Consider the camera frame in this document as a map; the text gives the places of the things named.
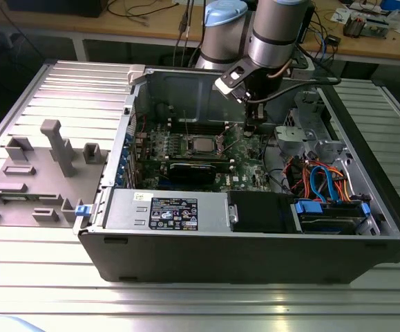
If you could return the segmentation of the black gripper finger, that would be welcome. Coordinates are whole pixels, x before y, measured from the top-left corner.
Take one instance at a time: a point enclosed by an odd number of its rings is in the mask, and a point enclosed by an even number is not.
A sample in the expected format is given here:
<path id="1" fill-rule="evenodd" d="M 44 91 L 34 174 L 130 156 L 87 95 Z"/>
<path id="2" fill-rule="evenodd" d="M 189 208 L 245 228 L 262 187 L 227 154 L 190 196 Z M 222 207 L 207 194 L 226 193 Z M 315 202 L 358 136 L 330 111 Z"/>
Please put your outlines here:
<path id="1" fill-rule="evenodd" d="M 244 132 L 253 133 L 267 121 L 267 112 L 264 103 L 247 103 L 245 105 Z"/>

